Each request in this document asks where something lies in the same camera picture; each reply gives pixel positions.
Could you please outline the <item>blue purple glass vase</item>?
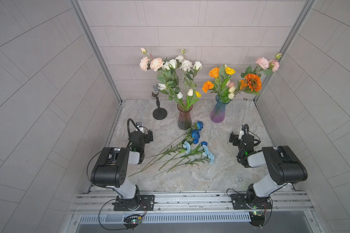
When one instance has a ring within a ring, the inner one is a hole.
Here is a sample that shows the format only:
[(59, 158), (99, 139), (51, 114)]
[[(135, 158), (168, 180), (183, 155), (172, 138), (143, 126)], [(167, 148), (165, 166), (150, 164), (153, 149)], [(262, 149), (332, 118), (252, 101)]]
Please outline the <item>blue purple glass vase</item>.
[(215, 97), (216, 104), (211, 112), (210, 119), (214, 123), (221, 123), (225, 119), (226, 106), (231, 102), (231, 99), (222, 100), (218, 95)]

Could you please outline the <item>pink glass vase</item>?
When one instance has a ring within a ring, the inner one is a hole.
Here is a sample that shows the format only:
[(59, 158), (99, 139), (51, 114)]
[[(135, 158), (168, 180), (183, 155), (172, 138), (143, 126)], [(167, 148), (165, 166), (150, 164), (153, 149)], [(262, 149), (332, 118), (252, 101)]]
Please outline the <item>pink glass vase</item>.
[(191, 118), (191, 110), (193, 106), (191, 106), (188, 110), (183, 110), (181, 105), (177, 105), (179, 110), (179, 118), (178, 118), (178, 127), (182, 130), (187, 130), (192, 126), (192, 118)]

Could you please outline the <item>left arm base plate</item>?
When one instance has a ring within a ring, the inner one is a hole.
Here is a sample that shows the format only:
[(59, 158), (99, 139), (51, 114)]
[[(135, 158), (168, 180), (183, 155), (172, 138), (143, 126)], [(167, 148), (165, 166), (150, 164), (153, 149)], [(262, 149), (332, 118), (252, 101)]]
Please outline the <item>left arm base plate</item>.
[(155, 195), (140, 195), (133, 199), (123, 199), (117, 196), (114, 211), (153, 211)]

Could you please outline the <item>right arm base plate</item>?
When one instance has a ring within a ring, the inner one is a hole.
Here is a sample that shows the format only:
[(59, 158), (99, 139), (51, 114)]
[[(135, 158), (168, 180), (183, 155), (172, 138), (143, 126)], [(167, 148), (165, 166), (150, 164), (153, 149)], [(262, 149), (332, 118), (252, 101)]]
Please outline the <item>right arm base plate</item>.
[(260, 198), (247, 194), (229, 194), (234, 210), (264, 210), (271, 209), (273, 204), (269, 197)]

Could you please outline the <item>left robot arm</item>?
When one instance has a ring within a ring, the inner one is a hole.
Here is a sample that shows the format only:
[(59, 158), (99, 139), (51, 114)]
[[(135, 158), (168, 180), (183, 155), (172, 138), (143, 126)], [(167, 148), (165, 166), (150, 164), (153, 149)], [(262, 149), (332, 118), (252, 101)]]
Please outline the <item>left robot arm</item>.
[(145, 145), (153, 141), (153, 132), (127, 120), (128, 144), (126, 147), (104, 147), (97, 153), (97, 161), (89, 176), (91, 184), (112, 189), (118, 194), (116, 204), (131, 210), (141, 206), (140, 190), (127, 179), (128, 165), (144, 161)]

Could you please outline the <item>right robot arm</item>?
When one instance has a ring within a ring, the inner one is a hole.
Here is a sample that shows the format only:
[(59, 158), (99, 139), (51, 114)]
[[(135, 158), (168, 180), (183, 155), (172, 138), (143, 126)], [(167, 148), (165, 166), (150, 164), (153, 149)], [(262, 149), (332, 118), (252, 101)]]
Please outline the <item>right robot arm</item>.
[(289, 146), (262, 147), (255, 150), (261, 141), (250, 132), (247, 124), (242, 125), (240, 133), (231, 133), (229, 142), (238, 147), (237, 162), (244, 168), (266, 166), (268, 174), (260, 181), (249, 185), (246, 194), (232, 198), (245, 203), (251, 209), (266, 206), (270, 195), (288, 184), (306, 181), (308, 172)]

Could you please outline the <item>blue rose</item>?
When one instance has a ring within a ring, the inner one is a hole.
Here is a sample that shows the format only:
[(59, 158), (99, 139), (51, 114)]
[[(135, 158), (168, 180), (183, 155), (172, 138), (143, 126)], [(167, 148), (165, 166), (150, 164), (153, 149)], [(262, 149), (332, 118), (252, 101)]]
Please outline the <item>blue rose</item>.
[(187, 129), (185, 131), (185, 133), (181, 134), (173, 142), (171, 142), (169, 145), (167, 145), (161, 152), (164, 152), (171, 145), (173, 147), (176, 146), (177, 144), (179, 144), (180, 142), (183, 142), (184, 140), (188, 141), (190, 143), (190, 145), (198, 144), (199, 139), (200, 139), (200, 132), (202, 131), (203, 127), (204, 127), (203, 122), (197, 121), (189, 129)]
[(172, 142), (167, 148), (161, 151), (159, 154), (151, 156), (151, 160), (147, 165), (144, 166), (140, 170), (140, 172), (147, 170), (151, 166), (161, 164), (159, 170), (161, 170), (164, 166), (172, 162), (173, 160), (181, 159), (184, 160), (192, 155), (197, 154), (199, 150), (199, 146), (196, 146), (194, 149), (192, 146), (195, 146), (200, 141), (200, 130), (198, 129), (189, 129), (185, 134), (183, 134), (184, 138), (180, 140), (180, 137), (177, 138), (174, 142)]

